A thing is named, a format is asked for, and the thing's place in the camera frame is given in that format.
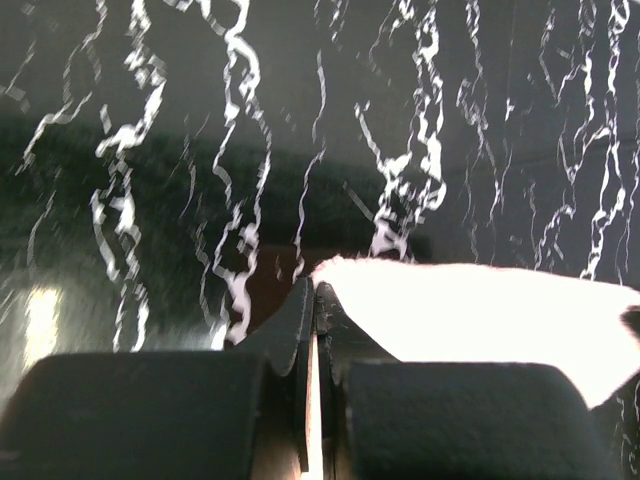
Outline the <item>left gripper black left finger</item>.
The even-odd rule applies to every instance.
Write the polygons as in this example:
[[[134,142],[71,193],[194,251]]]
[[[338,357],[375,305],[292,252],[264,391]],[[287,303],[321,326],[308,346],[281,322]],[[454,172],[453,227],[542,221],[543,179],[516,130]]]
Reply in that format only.
[[[297,479],[309,468],[314,288],[221,351],[61,354],[1,418],[5,479]]]

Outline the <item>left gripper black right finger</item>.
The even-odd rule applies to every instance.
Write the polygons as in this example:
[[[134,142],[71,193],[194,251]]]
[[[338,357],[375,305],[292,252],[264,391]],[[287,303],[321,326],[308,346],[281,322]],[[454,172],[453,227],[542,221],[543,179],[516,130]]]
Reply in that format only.
[[[316,291],[329,479],[614,479],[576,388],[529,363],[401,362]]]

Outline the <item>pink hedgehog towel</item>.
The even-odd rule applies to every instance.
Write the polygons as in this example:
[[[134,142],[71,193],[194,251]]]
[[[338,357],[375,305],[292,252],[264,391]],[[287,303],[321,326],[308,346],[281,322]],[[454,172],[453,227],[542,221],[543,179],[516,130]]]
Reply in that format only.
[[[333,257],[311,273],[404,362],[559,369],[594,408],[639,372],[639,292],[544,271]]]

